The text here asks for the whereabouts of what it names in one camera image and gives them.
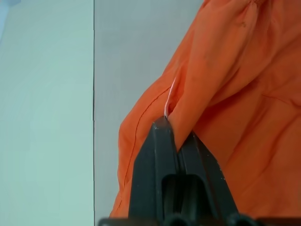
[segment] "stitching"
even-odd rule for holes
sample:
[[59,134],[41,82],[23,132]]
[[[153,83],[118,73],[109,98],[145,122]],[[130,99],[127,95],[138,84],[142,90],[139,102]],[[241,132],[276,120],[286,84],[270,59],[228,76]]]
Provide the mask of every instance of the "stitching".
[[285,102],[284,100],[281,100],[281,99],[279,99],[278,97],[270,97],[270,96],[267,96],[267,95],[265,95],[265,94],[262,94],[262,96],[268,97],[268,98],[272,98],[272,99],[276,99],[276,100],[279,100],[279,101],[281,101],[281,102],[283,102],[283,103],[285,103],[285,104],[287,104],[287,105],[290,105],[288,102]]
[[122,203],[122,196],[120,195],[119,205],[118,205],[118,207],[117,207],[117,209],[116,209],[115,212],[117,212],[119,210],[119,208],[121,207],[121,203]]
[[131,160],[132,160],[132,157],[133,157],[133,152],[134,152],[134,148],[135,148],[135,145],[136,145],[136,137],[137,137],[137,129],[138,129],[138,125],[139,125],[139,122],[140,122],[140,119],[142,118],[142,116],[144,115],[144,113],[147,111],[147,109],[151,106],[152,103],[154,103],[154,101],[156,101],[161,95],[163,95],[166,91],[168,91],[170,89],[170,87],[168,87],[167,89],[165,89],[163,92],[161,92],[155,99],[152,100],[152,102],[146,107],[146,109],[143,111],[143,113],[141,114],[139,120],[138,120],[138,123],[137,123],[137,126],[136,126],[136,130],[135,130],[135,139],[134,139],[134,146],[132,148],[132,152],[131,152],[131,156],[130,156],[130,159],[128,161],[128,166],[127,166],[127,171],[126,171],[126,175],[125,175],[125,180],[124,180],[124,186],[126,186],[126,178],[127,178],[127,173],[128,173],[128,169],[129,169],[129,166],[130,166],[130,163],[131,163]]

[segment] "orange cloth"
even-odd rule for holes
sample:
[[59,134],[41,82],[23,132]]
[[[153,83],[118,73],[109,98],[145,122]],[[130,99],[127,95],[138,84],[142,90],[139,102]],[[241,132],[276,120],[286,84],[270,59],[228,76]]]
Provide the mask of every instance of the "orange cloth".
[[220,163],[238,209],[301,216],[301,0],[205,0],[162,76],[119,130],[128,213],[134,160],[168,101],[179,149],[193,130]]

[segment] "orange garment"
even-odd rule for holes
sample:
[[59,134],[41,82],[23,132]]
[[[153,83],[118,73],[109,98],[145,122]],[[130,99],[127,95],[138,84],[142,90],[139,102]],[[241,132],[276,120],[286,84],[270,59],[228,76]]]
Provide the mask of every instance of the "orange garment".
[[119,130],[127,217],[134,160],[167,104],[179,149],[193,130],[240,212],[301,216],[301,0],[205,0],[162,76]]

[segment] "white thread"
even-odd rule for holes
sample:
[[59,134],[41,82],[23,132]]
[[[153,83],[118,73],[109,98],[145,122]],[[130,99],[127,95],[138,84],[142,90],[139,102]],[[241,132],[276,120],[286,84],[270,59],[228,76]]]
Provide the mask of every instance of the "white thread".
[[174,78],[173,84],[170,87],[169,94],[168,94],[168,97],[167,97],[167,101],[165,103],[165,107],[164,107],[164,116],[165,116],[165,118],[168,118],[168,106],[167,106],[167,104],[168,104],[168,101],[169,101],[169,98],[170,98],[171,90],[173,89],[173,86],[174,86],[174,82],[175,82],[175,78]]

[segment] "orange fabric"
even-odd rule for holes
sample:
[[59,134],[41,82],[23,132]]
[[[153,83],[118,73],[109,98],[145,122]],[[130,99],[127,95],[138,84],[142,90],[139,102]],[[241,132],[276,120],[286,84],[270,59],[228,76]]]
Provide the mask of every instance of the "orange fabric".
[[219,161],[239,211],[301,216],[301,1],[205,0],[162,76],[119,130],[128,213],[134,160],[168,102],[179,149],[193,130]]

